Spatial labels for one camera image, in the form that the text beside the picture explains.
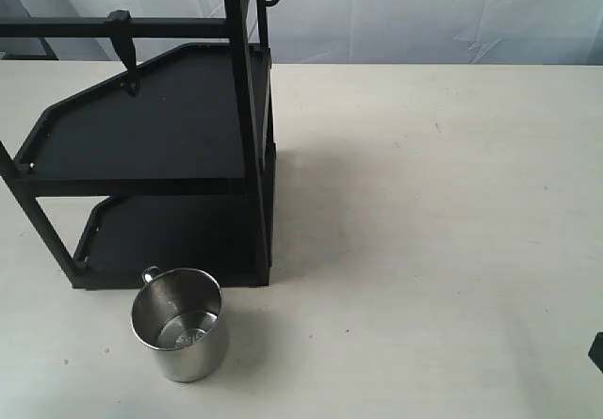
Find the stainless steel mug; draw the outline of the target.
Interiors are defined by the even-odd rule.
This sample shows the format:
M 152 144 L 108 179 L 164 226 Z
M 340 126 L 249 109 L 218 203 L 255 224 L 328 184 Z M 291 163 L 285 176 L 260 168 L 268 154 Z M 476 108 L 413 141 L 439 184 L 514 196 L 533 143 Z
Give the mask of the stainless steel mug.
M 188 383 L 210 376 L 228 348 L 217 280 L 198 268 L 156 266 L 143 270 L 141 278 L 131 308 L 133 333 L 167 379 Z

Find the black metal shelf rack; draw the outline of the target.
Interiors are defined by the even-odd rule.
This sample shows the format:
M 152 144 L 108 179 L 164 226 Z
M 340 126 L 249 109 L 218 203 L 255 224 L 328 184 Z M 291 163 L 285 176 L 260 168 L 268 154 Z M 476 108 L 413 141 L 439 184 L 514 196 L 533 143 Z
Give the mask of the black metal shelf rack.
M 134 18 L 126 69 L 46 108 L 1 175 L 75 289 L 138 288 L 148 266 L 265 286 L 276 147 L 265 0 L 221 18 Z M 105 18 L 5 19 L 5 38 L 109 39 Z

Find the black hook on crossbar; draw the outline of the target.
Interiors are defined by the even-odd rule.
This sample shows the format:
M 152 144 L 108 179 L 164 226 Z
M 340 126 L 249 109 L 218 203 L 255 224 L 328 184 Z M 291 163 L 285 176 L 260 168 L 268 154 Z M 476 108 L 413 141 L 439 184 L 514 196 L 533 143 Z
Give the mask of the black hook on crossbar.
M 110 12 L 105 20 L 113 50 L 126 69 L 122 89 L 131 97 L 140 90 L 137 70 L 136 48 L 131 36 L 131 15 L 128 10 L 117 9 Z

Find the black object at right edge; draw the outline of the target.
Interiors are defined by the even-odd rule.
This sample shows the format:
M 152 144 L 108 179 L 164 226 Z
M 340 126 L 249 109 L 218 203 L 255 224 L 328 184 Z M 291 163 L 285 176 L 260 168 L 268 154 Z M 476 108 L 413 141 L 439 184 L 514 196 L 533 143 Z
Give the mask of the black object at right edge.
M 600 331 L 595 335 L 593 342 L 588 351 L 588 357 L 592 363 L 603 372 L 603 332 Z

